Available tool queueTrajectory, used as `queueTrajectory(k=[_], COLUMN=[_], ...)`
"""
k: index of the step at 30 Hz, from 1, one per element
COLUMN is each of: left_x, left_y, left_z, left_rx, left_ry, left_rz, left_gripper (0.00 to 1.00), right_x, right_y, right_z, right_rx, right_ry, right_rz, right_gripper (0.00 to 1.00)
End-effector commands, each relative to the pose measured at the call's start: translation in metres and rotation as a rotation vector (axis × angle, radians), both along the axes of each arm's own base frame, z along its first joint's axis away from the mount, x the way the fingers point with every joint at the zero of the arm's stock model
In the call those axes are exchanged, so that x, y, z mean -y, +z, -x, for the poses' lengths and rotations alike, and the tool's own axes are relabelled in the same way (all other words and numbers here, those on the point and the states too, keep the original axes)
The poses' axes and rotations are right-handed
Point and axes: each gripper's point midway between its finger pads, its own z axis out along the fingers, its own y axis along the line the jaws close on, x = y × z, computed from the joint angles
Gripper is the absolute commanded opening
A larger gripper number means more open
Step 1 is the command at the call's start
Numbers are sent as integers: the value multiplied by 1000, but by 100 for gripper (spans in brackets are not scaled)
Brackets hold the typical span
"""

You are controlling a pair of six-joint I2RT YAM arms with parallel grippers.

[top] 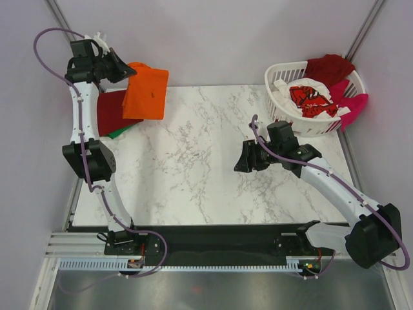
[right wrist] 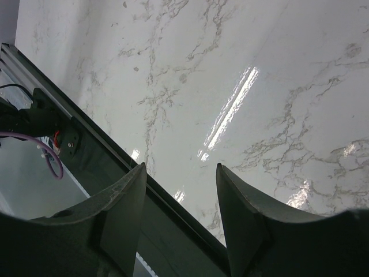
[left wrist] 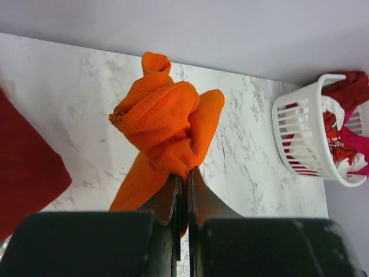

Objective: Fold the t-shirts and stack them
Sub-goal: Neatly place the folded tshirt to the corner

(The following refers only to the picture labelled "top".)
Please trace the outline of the orange t shirt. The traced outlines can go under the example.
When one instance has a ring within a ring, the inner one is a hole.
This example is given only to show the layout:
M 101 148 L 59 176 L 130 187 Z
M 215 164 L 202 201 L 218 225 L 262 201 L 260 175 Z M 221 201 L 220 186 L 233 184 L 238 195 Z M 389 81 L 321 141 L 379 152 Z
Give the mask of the orange t shirt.
M 140 62 L 132 62 L 128 66 L 136 74 L 128 79 L 122 104 L 123 118 L 162 120 L 165 116 L 169 71 Z

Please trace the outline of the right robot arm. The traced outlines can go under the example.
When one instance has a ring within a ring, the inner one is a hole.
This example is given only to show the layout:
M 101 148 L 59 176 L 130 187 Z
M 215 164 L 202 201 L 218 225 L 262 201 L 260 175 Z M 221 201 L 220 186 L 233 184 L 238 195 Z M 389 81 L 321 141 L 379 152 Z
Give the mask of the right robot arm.
M 348 254 L 360 267 L 380 263 L 404 271 L 410 256 L 403 243 L 401 215 L 391 203 L 382 205 L 345 181 L 310 144 L 299 144 L 292 126 L 277 121 L 266 127 L 268 139 L 260 135 L 257 116 L 249 125 L 255 138 L 243 142 L 236 172 L 263 171 L 273 164 L 293 173 L 317 189 L 346 219 L 348 227 L 311 222 L 295 239 L 296 248 L 310 254 L 317 248 Z

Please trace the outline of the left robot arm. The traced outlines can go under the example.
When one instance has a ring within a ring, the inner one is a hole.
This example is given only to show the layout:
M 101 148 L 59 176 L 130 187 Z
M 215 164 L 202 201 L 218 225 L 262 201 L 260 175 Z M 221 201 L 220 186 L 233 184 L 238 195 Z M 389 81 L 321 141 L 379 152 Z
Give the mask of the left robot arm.
M 117 83 L 136 71 L 117 56 L 106 43 L 86 38 L 70 44 L 72 58 L 65 79 L 73 103 L 73 129 L 63 156 L 75 174 L 96 194 L 108 222 L 105 242 L 119 245 L 128 254 L 141 248 L 141 237 L 130 232 L 132 217 L 125 209 L 115 181 L 117 169 L 113 152 L 101 141 L 97 124 L 99 85 L 106 79 Z

